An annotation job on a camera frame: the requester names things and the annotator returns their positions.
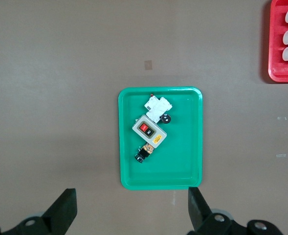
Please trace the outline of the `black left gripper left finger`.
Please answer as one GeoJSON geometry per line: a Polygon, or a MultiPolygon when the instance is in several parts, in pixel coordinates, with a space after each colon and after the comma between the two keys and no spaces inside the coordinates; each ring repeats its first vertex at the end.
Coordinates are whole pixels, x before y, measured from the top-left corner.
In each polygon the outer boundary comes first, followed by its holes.
{"type": "Polygon", "coordinates": [[[77,215],[76,189],[67,188],[41,216],[23,220],[0,235],[64,235],[77,215]]]}

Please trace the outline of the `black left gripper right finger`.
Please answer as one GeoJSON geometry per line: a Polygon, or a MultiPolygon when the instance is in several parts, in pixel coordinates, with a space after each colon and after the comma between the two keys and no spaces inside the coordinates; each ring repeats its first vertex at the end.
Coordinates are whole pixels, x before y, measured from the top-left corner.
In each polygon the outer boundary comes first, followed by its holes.
{"type": "Polygon", "coordinates": [[[246,226],[237,223],[224,211],[211,210],[198,187],[188,189],[188,212],[193,225],[190,235],[281,235],[274,224],[250,220],[246,226]]]}

